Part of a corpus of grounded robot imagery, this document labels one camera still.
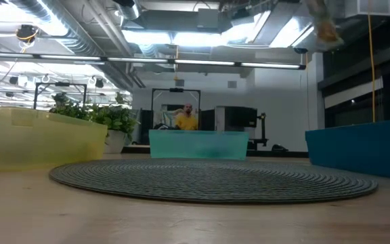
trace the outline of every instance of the man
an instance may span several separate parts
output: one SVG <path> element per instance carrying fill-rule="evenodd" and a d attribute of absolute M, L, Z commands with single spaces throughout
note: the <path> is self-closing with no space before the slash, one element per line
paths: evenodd
<path fill-rule="evenodd" d="M 192 104 L 186 104 L 183 108 L 183 112 L 177 116 L 175 126 L 182 130 L 197 130 L 198 119 L 192 115 Z"/>

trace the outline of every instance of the translucent teal container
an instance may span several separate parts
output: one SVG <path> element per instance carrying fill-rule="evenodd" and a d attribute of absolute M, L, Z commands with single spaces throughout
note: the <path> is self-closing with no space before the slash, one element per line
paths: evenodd
<path fill-rule="evenodd" d="M 223 131 L 150 130 L 152 158 L 246 158 L 248 134 Z"/>

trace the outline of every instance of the blue bin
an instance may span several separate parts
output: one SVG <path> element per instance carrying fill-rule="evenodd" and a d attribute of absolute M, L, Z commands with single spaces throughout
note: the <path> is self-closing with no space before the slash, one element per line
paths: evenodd
<path fill-rule="evenodd" d="M 312 164 L 390 178 L 390 121 L 306 132 Z"/>
<path fill-rule="evenodd" d="M 150 130 L 152 158 L 245 160 L 246 132 Z"/>

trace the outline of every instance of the yellow bin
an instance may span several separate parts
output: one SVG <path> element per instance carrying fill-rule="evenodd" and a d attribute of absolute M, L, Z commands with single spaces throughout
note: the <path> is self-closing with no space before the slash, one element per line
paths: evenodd
<path fill-rule="evenodd" d="M 0 171 L 101 159 L 107 127 L 27 108 L 0 107 Z"/>

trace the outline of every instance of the gray woven rug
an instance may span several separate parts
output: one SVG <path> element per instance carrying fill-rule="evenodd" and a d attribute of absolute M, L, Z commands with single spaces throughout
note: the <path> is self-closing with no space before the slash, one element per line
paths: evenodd
<path fill-rule="evenodd" d="M 360 197 L 377 183 L 359 174 L 293 163 L 188 159 L 101 160 L 50 171 L 98 192 L 199 203 L 308 203 Z"/>

